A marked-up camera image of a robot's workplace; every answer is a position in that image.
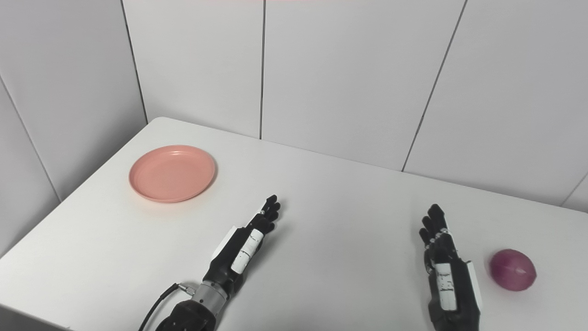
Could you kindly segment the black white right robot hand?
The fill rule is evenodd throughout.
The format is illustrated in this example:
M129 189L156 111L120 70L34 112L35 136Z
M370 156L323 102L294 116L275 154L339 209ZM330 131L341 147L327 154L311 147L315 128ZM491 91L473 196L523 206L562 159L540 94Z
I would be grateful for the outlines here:
M436 331L478 331L481 298L475 269L454 245L439 205L431 205L418 231L424 242L424 265L431 298L429 318Z

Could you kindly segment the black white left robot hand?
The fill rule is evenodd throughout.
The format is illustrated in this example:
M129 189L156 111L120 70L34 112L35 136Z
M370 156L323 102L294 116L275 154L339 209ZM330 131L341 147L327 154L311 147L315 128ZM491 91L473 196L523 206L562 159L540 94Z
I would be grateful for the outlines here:
M242 286L243 274L262 247L263 239L275 229L281 203L271 195L262 209L242 228L233 227L218 249L203 281L218 285L231 298Z

